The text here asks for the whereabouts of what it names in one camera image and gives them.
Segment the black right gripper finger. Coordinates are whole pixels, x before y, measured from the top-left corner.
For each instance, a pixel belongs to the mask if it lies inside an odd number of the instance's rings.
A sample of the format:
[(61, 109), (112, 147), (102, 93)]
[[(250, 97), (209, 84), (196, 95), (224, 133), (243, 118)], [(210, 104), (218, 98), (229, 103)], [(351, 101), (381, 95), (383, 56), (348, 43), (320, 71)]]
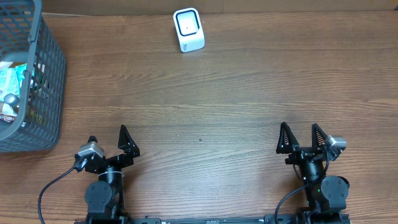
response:
[(277, 154), (290, 154), (296, 151), (300, 146), (299, 142), (293, 135), (289, 125), (286, 122), (280, 124), (280, 134), (277, 143)]
[(325, 140), (328, 136), (319, 127), (317, 123), (312, 124), (312, 148), (316, 149), (317, 152), (323, 152), (325, 150)]

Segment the yellow drink bottle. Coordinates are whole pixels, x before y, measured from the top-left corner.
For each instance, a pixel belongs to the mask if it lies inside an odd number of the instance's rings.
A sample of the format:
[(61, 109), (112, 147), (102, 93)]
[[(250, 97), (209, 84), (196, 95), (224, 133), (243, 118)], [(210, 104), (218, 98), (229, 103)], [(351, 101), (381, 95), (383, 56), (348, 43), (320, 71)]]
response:
[(4, 97), (4, 102), (12, 108), (13, 112), (15, 113), (19, 112), (20, 98), (17, 95), (12, 93), (7, 94)]

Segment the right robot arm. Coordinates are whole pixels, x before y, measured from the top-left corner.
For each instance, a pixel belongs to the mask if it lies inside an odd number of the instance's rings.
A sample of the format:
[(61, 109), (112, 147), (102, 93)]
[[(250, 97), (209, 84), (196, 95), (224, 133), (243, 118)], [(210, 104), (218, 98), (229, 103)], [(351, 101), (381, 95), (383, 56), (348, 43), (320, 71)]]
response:
[(335, 161), (346, 149), (346, 140), (341, 136), (327, 135), (317, 123), (312, 124), (312, 145), (300, 146), (286, 122), (280, 124), (276, 153), (286, 154), (302, 186), (284, 196), (277, 204), (274, 222), (280, 223), (279, 210), (291, 196), (305, 192), (307, 206), (296, 209), (287, 223), (350, 223), (346, 208), (349, 181), (337, 175), (328, 175), (330, 162)]

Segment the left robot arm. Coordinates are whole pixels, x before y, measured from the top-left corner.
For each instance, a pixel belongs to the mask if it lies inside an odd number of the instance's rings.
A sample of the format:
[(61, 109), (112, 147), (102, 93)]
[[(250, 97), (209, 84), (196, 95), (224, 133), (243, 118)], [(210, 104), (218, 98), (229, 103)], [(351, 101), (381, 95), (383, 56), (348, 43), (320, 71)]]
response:
[(127, 127), (121, 125), (118, 148), (123, 152), (106, 157), (104, 149), (95, 136), (90, 136), (86, 144), (80, 146), (74, 155), (73, 168), (98, 176), (85, 191), (88, 206), (85, 223), (131, 223), (131, 217), (124, 211), (124, 174), (123, 169), (134, 164), (134, 158), (140, 156), (137, 144), (130, 136)]

